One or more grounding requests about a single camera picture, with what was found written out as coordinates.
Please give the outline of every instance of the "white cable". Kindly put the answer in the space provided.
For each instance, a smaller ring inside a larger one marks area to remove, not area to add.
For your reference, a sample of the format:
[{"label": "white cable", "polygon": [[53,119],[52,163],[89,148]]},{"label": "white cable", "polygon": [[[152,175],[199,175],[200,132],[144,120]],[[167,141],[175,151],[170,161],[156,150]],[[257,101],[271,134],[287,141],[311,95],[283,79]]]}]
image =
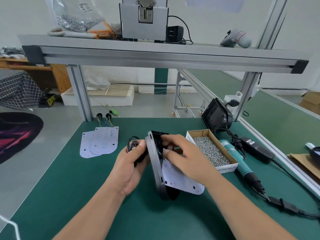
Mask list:
[{"label": "white cable", "polygon": [[16,233],[16,238],[17,238],[17,240],[21,240],[21,238],[20,238],[20,233],[19,233],[19,228],[18,228],[17,223],[15,223],[15,222],[13,222],[13,221],[10,221],[10,220],[8,220],[7,218],[4,218],[2,215],[0,215],[0,219],[1,219],[2,221],[6,222],[6,223],[9,223],[9,224],[13,225],[13,226],[14,226],[14,231],[15,231],[15,233]]}]

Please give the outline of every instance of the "black rug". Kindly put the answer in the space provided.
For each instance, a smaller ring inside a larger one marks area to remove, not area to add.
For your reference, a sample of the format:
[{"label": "black rug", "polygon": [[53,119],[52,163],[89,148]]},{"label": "black rug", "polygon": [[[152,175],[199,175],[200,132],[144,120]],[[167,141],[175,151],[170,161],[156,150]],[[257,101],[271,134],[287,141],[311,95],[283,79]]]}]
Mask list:
[{"label": "black rug", "polygon": [[34,114],[0,113],[0,164],[25,149],[42,128],[42,119]]}]

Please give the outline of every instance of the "green workbench mat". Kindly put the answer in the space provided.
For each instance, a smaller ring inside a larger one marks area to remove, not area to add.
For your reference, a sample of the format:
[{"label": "green workbench mat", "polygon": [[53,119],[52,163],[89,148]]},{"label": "green workbench mat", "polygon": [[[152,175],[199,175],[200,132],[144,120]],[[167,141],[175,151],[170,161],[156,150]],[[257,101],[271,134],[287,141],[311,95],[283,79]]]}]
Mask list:
[{"label": "green workbench mat", "polygon": [[[187,130],[205,129],[200,118],[113,118],[112,122],[119,126],[119,144],[109,155],[82,158],[79,154],[82,133],[99,126],[97,120],[83,122],[70,138],[12,217],[19,226],[22,240],[52,239],[100,188],[129,137],[143,138],[149,130],[186,135]],[[239,122],[233,123],[231,131],[255,139]],[[312,198],[276,166],[265,165],[250,155],[245,160],[259,176],[268,195],[284,198],[305,211],[317,212]],[[237,172],[223,176],[296,238],[320,236],[316,220],[290,216],[270,207],[246,186]],[[15,239],[11,225],[3,229],[0,239]],[[181,192],[175,201],[162,201],[149,165],[137,188],[120,207],[107,239],[224,240],[234,237],[206,190],[202,195]]]},{"label": "green workbench mat", "polygon": [[[226,73],[188,71],[220,99],[241,89],[241,81]],[[285,154],[309,153],[307,142],[320,145],[320,120],[268,93],[258,91],[244,109],[250,116],[242,118]]]}]

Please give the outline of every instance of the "power adapter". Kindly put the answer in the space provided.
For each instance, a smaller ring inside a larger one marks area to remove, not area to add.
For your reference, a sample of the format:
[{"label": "power adapter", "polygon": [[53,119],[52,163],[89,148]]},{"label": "power adapter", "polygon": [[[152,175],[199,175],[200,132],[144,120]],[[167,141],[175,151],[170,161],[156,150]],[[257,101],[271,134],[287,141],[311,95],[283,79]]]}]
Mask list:
[{"label": "power adapter", "polygon": [[270,152],[259,143],[251,140],[249,137],[242,137],[241,142],[246,152],[250,153],[265,164],[268,164],[275,158],[274,153]]}]

